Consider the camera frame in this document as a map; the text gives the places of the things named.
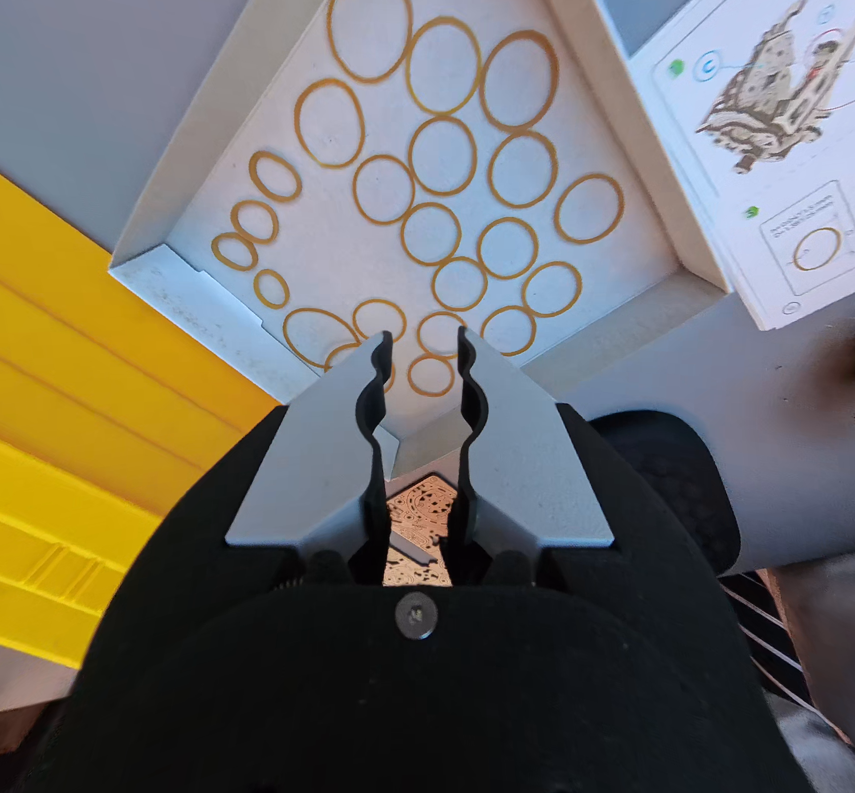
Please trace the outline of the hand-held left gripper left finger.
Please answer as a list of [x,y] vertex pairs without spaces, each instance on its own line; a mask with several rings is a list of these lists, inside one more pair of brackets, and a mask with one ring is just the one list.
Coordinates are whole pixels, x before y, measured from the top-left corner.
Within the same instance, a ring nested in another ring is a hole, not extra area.
[[335,552],[354,579],[381,585],[391,519],[375,430],[386,414],[393,340],[383,330],[288,405],[226,534],[228,545]]

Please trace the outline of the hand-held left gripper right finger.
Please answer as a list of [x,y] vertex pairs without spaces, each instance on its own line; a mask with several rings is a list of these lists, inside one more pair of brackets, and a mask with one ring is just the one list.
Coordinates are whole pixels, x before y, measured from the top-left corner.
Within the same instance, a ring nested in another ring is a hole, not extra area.
[[456,362],[471,433],[447,521],[452,584],[480,584],[505,553],[536,574],[547,550],[610,548],[614,533],[558,402],[472,329],[457,332]]

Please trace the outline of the group of tan rubber bands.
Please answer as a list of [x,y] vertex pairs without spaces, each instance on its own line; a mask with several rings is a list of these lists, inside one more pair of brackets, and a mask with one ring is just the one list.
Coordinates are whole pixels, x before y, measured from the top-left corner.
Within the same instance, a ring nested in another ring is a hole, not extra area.
[[478,330],[523,363],[593,293],[559,258],[572,192],[560,51],[542,29],[488,31],[447,0],[328,0],[219,187],[212,257],[276,312],[297,360],[329,371],[388,329],[423,398],[452,391],[445,334]]

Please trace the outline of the laser-cut wooden parts sheet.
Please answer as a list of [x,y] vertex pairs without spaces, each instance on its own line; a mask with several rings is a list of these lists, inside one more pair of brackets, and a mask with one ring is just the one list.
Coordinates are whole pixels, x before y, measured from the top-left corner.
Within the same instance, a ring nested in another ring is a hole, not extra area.
[[455,487],[438,474],[427,475],[388,498],[391,531],[407,541],[407,550],[389,546],[384,586],[452,585],[440,539],[447,536],[455,498]]

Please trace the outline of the black mesh office chair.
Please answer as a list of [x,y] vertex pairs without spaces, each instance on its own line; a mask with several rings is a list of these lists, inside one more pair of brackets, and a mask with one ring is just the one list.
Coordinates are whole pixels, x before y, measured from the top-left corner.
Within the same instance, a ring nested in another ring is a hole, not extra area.
[[676,516],[716,576],[741,552],[741,532],[717,464],[701,436],[673,414],[625,411],[589,424]]

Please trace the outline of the yellow plastic bin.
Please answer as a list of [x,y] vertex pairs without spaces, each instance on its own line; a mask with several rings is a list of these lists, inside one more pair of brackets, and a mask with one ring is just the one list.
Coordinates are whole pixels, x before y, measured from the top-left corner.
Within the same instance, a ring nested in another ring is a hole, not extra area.
[[2,646],[77,669],[156,527],[276,401],[1,189]]

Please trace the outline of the assembly instruction booklet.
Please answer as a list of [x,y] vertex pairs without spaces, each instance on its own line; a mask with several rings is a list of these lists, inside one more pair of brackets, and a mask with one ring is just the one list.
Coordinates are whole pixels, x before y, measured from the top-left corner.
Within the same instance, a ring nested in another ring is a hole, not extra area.
[[853,294],[854,0],[690,0],[631,76],[758,328]]

